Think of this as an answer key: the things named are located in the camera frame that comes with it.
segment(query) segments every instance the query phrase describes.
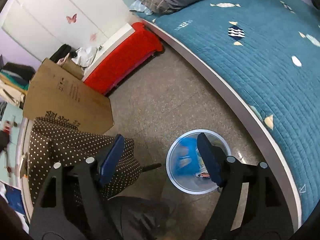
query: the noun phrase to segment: polka dot fabric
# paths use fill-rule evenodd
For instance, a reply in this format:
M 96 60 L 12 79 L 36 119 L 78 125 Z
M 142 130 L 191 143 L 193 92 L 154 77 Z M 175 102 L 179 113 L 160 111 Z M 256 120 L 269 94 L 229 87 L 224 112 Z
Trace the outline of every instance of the polka dot fabric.
M 38 193 L 54 163 L 60 162 L 64 167 L 77 165 L 114 140 L 107 135 L 78 131 L 73 124 L 48 117 L 35 119 L 28 153 L 28 179 L 32 203 L 36 202 Z M 134 158 L 133 139 L 126 138 L 125 149 L 116 166 L 111 183 L 102 189 L 102 196 L 110 198 L 133 184 L 142 172 L 142 167 Z

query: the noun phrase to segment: cardboard box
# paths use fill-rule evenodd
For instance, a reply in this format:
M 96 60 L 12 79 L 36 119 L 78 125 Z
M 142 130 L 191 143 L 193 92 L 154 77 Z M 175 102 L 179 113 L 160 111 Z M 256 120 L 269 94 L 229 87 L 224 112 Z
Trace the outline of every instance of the cardboard box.
M 75 76 L 77 79 L 82 79 L 84 76 L 84 71 L 82 70 L 82 67 L 78 66 L 76 63 L 74 63 L 70 58 L 67 59 L 67 61 L 63 64 L 62 68 Z
M 74 123 L 80 131 L 103 134 L 113 126 L 109 98 L 45 59 L 31 80 L 23 116 L 49 116 Z

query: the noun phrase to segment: quilted blanket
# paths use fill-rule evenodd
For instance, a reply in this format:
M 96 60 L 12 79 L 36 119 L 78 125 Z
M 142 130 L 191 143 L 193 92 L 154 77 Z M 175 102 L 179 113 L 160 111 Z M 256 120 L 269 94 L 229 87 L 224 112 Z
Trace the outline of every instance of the quilted blanket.
M 305 221 L 320 199 L 320 13 L 301 0 L 201 0 L 153 22 L 214 69 L 278 143 Z

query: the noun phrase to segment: white plastic bag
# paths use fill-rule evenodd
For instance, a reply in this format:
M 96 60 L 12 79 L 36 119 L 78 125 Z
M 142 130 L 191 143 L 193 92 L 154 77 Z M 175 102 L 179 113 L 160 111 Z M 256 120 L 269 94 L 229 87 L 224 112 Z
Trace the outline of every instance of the white plastic bag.
M 97 53 L 96 47 L 89 47 L 87 49 L 80 48 L 76 51 L 77 57 L 71 59 L 74 63 L 81 67 L 89 67 L 94 60 Z

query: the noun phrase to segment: floor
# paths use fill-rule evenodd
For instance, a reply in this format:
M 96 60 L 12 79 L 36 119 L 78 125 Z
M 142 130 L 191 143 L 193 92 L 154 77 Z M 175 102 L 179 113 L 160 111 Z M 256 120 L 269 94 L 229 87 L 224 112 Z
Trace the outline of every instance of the floor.
M 217 92 L 177 52 L 167 45 L 165 48 L 109 95 L 115 125 L 106 134 L 133 138 L 134 154 L 141 165 L 165 163 L 176 138 L 194 129 L 217 132 L 229 144 L 232 155 L 243 157 L 248 164 L 262 161 L 251 136 Z M 163 165 L 141 174 L 121 195 L 159 199 L 164 187 L 171 187 L 172 196 L 181 196 L 176 225 L 165 239 L 199 239 L 218 201 L 217 191 L 183 193 L 168 180 Z M 244 185 L 233 228 L 241 224 L 246 192 Z

